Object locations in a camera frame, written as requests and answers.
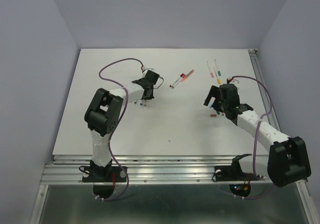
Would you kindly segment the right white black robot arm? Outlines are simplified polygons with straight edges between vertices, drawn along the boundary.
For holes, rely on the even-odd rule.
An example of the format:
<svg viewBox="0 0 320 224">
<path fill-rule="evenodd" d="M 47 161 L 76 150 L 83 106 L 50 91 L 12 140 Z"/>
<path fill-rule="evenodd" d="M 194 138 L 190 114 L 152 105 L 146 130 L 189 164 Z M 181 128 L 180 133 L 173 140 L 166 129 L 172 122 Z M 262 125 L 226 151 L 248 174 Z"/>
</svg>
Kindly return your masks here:
<svg viewBox="0 0 320 224">
<path fill-rule="evenodd" d="M 204 101 L 221 113 L 235 126 L 241 128 L 260 143 L 267 156 L 237 155 L 231 165 L 215 166 L 216 181 L 244 180 L 250 175 L 254 180 L 266 177 L 277 187 L 283 187 L 311 176 L 311 166 L 304 140 L 290 137 L 262 121 L 248 104 L 240 103 L 234 84 L 211 86 Z"/>
</svg>

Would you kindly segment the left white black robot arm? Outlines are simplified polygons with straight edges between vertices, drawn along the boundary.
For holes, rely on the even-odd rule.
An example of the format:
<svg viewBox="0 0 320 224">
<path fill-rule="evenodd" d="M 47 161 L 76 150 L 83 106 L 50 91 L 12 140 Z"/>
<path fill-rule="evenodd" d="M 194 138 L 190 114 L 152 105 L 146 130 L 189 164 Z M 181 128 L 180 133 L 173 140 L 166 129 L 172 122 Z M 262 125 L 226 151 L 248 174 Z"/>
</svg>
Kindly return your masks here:
<svg viewBox="0 0 320 224">
<path fill-rule="evenodd" d="M 96 91 L 84 115 L 84 120 L 91 131 L 92 158 L 90 166 L 94 168 L 94 175 L 101 181 L 111 176 L 112 155 L 109 150 L 110 137 L 117 128 L 121 116 L 131 102 L 154 98 L 155 85 L 160 75 L 152 70 L 146 70 L 142 78 L 133 80 L 119 88 L 106 90 L 100 88 Z"/>
</svg>

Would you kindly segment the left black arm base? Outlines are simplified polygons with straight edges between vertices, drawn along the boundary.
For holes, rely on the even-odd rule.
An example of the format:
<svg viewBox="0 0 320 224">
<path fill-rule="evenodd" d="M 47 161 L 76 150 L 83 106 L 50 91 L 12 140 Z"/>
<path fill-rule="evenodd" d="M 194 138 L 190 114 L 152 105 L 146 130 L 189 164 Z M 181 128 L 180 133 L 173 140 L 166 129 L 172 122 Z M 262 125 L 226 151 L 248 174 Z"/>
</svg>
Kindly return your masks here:
<svg viewBox="0 0 320 224">
<path fill-rule="evenodd" d="M 125 183 L 127 177 L 119 166 L 107 165 L 106 167 L 80 166 L 79 171 L 82 175 L 82 182 L 85 183 Z"/>
</svg>

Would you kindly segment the red capped marker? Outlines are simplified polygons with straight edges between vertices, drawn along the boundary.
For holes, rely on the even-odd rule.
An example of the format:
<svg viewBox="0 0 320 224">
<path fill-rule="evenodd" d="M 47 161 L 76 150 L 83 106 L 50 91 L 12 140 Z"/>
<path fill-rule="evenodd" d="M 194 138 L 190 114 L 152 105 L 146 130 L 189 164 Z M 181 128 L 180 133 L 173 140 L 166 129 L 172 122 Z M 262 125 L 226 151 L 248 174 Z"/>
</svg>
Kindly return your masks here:
<svg viewBox="0 0 320 224">
<path fill-rule="evenodd" d="M 172 88 L 173 84 L 175 84 L 182 75 L 184 75 L 184 73 L 180 74 L 180 76 L 169 87 Z"/>
</svg>

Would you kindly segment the orange highlighter pen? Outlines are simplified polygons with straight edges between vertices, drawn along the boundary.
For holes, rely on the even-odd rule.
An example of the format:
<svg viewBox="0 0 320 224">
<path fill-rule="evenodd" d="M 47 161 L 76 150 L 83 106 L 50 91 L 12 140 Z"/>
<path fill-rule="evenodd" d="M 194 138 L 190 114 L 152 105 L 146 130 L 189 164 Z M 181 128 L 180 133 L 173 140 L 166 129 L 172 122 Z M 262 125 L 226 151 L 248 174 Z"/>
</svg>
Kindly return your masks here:
<svg viewBox="0 0 320 224">
<path fill-rule="evenodd" d="M 191 71 L 189 71 L 184 77 L 183 77 L 183 81 L 186 80 L 192 73 L 194 72 L 194 69 L 192 69 Z"/>
</svg>

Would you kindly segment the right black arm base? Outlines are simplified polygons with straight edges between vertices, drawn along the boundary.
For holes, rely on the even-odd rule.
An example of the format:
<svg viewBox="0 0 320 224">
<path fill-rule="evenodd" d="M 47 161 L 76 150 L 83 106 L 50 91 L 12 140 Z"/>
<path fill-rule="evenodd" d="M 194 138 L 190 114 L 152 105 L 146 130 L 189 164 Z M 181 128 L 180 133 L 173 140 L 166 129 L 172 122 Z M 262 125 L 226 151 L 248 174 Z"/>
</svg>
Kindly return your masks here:
<svg viewBox="0 0 320 224">
<path fill-rule="evenodd" d="M 212 176 L 213 182 L 260 180 L 259 177 L 254 176 L 252 170 L 242 171 L 239 161 L 248 156 L 251 156 L 251 154 L 237 155 L 232 159 L 230 165 L 216 165 Z"/>
</svg>

